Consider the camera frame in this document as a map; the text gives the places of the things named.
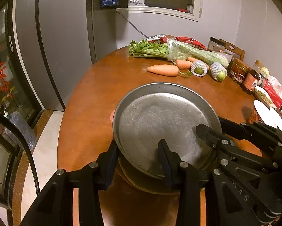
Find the yellow shell-shaped plate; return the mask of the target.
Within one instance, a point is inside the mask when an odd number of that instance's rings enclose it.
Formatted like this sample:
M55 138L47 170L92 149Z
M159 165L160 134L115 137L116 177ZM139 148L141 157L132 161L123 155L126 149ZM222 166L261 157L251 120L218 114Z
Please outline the yellow shell-shaped plate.
M160 180L152 178L138 171L127 161L127 159L122 154L120 154L118 158L118 165L116 170L125 182L143 192L157 195L180 194L178 190L170 190L164 179Z

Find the steel pan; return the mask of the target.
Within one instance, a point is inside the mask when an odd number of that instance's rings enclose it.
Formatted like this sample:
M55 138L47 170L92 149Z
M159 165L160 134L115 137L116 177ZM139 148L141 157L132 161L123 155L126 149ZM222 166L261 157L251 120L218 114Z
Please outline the steel pan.
M126 94L114 112L114 139L126 160L152 178L164 177L158 161L158 142L195 168L208 169L215 152L196 134L204 124L221 132L212 106L196 92L173 83L150 83Z

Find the pink oval plate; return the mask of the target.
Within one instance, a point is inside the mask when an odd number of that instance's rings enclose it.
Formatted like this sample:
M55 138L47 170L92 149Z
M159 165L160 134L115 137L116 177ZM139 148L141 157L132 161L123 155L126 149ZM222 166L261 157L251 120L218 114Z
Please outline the pink oval plate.
M115 109L111 112L110 114L110 122L113 124L113 118L114 118L114 113L115 113Z

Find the red instant noodle bowl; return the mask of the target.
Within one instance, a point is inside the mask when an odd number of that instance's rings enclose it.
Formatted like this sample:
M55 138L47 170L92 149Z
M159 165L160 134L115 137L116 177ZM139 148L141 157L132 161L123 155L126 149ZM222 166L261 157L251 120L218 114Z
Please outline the red instant noodle bowl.
M260 122L266 125L273 125L273 120L269 108L259 100L254 100L254 109L251 112L247 123L254 124L255 122Z

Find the red tissue box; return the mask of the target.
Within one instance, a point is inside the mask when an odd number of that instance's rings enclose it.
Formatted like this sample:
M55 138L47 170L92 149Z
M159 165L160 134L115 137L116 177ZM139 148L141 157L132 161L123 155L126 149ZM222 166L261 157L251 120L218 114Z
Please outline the red tissue box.
M277 109L280 109L282 107L282 98L276 93L267 79L263 78L261 87L268 93Z

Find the white dish of greens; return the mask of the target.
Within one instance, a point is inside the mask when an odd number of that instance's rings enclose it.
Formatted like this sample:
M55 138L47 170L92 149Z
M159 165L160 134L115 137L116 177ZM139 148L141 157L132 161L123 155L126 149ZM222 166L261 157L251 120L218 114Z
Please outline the white dish of greens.
M277 107L275 106L275 103L271 100L268 92L266 92L262 87L256 86L254 89L254 95L268 108L273 108L277 110Z

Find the plastic water bottle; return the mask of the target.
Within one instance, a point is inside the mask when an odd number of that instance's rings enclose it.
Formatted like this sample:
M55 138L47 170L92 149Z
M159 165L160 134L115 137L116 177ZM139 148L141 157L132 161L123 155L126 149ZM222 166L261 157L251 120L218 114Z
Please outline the plastic water bottle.
M18 111L14 111L12 113L4 111L4 117L6 117L14 126L16 126L16 128L24 136L30 150L33 150L37 144L37 137L32 128L25 121L21 113L19 113ZM9 129L4 128L4 134L6 137L8 136L14 144L17 144L21 148L23 148L23 145L21 144L19 139Z

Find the dark sauce bottle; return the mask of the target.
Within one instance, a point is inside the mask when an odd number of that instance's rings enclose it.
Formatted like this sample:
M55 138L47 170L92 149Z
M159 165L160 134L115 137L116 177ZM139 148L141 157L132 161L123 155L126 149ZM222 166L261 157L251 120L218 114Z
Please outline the dark sauce bottle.
M245 80L241 84L241 88L247 94L252 94L254 92L257 83L259 82L259 79L260 79L259 73L256 70L251 69L247 73Z

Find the front carrot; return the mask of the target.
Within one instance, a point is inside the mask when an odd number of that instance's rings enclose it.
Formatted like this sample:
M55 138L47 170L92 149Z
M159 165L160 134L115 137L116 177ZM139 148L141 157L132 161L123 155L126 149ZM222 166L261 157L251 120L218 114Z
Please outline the front carrot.
M193 74L191 71L187 71L186 73L183 73L179 70L177 66L168 65L168 64L149 66L147 68L147 72L161 76L170 76L170 77L181 76L183 78L187 78L188 76L191 76Z

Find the carrot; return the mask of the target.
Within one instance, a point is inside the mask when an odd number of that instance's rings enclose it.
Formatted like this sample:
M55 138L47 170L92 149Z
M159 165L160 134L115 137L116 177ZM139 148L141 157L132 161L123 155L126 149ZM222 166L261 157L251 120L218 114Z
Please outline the carrot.
M190 61L190 62L196 62L198 59L196 59L196 58L194 58L194 57L188 57L187 58L188 59L188 61Z
M190 69L192 62L188 60L180 60L177 59L174 62L174 65L177 66L179 69Z
M191 71L187 71L186 73L183 73L179 70L177 66L168 65L168 64L149 66L147 68L147 72L161 76L170 76L170 77L181 76L183 78L187 78L188 76L191 76L193 74Z

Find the netted green fruit left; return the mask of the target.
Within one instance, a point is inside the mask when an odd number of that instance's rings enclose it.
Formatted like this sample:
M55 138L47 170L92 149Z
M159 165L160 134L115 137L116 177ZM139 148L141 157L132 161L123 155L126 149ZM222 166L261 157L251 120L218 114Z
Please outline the netted green fruit left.
M200 60L193 62L190 66L190 69L193 75L199 76L199 77L205 76L208 72L207 65L203 61L200 61Z

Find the netted green fruit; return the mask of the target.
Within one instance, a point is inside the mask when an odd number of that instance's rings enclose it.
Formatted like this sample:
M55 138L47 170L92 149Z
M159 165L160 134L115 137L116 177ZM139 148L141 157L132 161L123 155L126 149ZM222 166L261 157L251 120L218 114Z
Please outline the netted green fruit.
M214 62L210 66L210 73L214 80L222 82L227 77L227 70L218 62Z
M190 66L190 69L193 75L199 76L199 77L205 76L208 72L207 65L203 61L200 61L200 60L193 62Z

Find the netted green fruit right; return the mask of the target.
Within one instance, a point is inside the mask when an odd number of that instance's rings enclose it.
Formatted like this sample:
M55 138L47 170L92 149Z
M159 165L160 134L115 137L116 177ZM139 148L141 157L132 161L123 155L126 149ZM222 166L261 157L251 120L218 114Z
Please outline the netted green fruit right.
M227 70L218 62L214 62L210 66L210 73L214 80L222 82L227 77Z

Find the chili sauce jar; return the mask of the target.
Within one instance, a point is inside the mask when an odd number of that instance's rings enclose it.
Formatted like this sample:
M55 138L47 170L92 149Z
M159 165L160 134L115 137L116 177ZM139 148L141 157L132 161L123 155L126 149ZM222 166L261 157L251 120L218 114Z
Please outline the chili sauce jar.
M234 82L241 84L245 80L247 73L250 70L250 66L244 63L242 60L234 58L229 71L229 76Z

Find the bagged celery bunch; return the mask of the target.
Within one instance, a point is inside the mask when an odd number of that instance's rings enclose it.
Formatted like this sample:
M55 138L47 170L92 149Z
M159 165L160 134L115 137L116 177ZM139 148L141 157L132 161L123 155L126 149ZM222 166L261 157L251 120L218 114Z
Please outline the bagged celery bunch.
M232 55L201 50L175 39L168 39L165 43L148 42L146 39L142 39L140 42L131 41L129 55L133 57L163 58L169 61L186 60L188 57L193 57L208 65L218 62L225 68L229 66L232 59Z

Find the black-lid glass jar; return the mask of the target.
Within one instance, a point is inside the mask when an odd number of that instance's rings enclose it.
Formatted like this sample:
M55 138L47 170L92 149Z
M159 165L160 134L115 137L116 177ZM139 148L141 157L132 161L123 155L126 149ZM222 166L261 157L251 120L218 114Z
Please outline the black-lid glass jar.
M226 44L214 37L210 37L207 50L210 52L222 52L226 50Z

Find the wooden chair back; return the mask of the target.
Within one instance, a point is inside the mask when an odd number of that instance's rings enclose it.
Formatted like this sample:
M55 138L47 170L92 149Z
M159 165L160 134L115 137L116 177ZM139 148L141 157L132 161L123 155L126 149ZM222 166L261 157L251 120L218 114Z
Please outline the wooden chair back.
M237 47L236 45L227 42L223 39L219 39L221 42L225 43L225 49L229 52L231 52L233 54L234 58L238 58L241 61L244 60L244 55L245 55L245 51L239 47Z

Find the red snack bag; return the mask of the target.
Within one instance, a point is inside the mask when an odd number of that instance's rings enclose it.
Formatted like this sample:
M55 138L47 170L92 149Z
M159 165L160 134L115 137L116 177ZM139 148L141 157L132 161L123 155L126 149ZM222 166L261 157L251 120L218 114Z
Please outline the red snack bag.
M178 36L178 37L174 37L171 35L155 35L155 36L151 36L151 37L147 37L146 41L147 42L161 42L161 43L166 43L168 39L174 39L177 40L179 42L184 42L187 44L190 44L198 49L201 50L206 50L205 45L203 45L202 43L198 42L197 40L191 38L191 37L183 37L183 36Z

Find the grey refrigerator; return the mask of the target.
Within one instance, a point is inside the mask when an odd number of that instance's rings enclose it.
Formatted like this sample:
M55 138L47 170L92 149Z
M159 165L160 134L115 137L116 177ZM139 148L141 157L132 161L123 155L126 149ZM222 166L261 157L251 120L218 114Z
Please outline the grey refrigerator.
M116 50L115 11L100 0L13 0L17 54L37 101L64 111L88 68Z

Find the blue box on shelf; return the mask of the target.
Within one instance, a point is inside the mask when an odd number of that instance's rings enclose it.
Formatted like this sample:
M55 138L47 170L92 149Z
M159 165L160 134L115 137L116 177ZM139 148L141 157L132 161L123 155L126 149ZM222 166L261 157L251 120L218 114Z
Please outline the blue box on shelf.
M101 7L115 7L119 5L119 0L101 0Z

